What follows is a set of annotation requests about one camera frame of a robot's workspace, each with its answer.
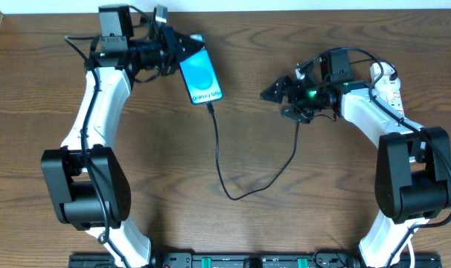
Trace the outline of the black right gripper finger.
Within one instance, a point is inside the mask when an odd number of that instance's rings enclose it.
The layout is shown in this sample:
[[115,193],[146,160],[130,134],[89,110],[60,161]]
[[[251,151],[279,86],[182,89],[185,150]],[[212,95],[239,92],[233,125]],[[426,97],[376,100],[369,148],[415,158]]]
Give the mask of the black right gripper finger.
[[282,103],[284,97],[290,98],[292,96],[292,92],[292,79],[288,76],[282,76],[261,92],[260,99],[273,103]]
[[297,108],[293,106],[285,106],[281,109],[281,115],[290,119],[293,119],[300,124],[309,124],[311,120]]

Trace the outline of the blue Galaxy smartphone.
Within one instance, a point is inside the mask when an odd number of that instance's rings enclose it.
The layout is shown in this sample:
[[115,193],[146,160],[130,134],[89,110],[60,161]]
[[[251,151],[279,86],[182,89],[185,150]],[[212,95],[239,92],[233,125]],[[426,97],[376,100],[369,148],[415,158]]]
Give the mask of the blue Galaxy smartphone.
[[193,105],[219,101],[223,91],[206,46],[179,62],[179,69]]

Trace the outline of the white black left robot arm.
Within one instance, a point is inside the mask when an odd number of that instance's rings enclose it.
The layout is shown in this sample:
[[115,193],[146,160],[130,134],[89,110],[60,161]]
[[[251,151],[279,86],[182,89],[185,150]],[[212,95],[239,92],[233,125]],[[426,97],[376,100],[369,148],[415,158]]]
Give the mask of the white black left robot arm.
[[86,90],[77,117],[60,147],[43,153],[41,168],[61,223],[95,237],[117,267],[158,267],[150,239],[130,214],[131,188],[115,156],[115,137],[138,73],[171,75],[204,43],[172,29],[162,5],[140,15],[147,34],[135,38],[133,11],[129,4],[99,7],[100,33],[81,55]]

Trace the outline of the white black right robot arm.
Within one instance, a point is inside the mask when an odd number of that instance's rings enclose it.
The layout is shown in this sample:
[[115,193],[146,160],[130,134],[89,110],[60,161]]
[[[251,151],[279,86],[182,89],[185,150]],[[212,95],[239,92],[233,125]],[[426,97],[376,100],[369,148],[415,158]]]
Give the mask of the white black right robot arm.
[[374,194],[379,208],[350,267],[392,267],[415,232],[445,226],[451,215],[451,148],[447,132],[408,119],[396,68],[373,54],[370,79],[355,78],[349,48],[331,48],[278,78],[264,101],[287,102],[281,113],[308,124],[332,111],[357,127],[377,148]]

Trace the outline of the white charger plug adapter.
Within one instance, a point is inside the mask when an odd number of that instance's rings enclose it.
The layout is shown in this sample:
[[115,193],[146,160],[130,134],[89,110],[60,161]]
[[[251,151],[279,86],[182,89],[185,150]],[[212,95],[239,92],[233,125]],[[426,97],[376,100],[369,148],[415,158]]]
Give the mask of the white charger plug adapter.
[[376,81],[374,88],[379,93],[389,93],[400,90],[401,82],[397,75],[397,71],[393,65],[381,61],[382,68],[378,63],[373,63],[370,67],[371,79]]

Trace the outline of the white power strip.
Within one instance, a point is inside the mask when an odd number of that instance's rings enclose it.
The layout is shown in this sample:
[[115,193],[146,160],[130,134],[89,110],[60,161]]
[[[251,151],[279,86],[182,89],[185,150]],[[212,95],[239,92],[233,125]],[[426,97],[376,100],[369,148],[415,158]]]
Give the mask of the white power strip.
[[394,119],[397,121],[397,123],[400,123],[402,121],[402,118],[405,116],[400,90],[389,93],[379,93],[374,88],[371,93],[371,102],[376,103],[375,100],[377,100],[378,98],[380,98],[384,103],[388,105],[386,107],[386,110],[393,112]]

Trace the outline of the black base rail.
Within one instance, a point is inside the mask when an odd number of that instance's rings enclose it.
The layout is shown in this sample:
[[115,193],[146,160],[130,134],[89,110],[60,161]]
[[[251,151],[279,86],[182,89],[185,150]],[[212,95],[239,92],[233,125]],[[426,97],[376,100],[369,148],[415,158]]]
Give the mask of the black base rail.
[[[415,255],[417,268],[442,268],[440,255]],[[106,254],[75,254],[68,260],[69,268],[120,267]],[[313,268],[313,267],[367,267],[357,255],[344,252],[321,251],[306,255],[198,255],[189,252],[170,252],[153,256],[150,264],[142,267],[158,268]]]

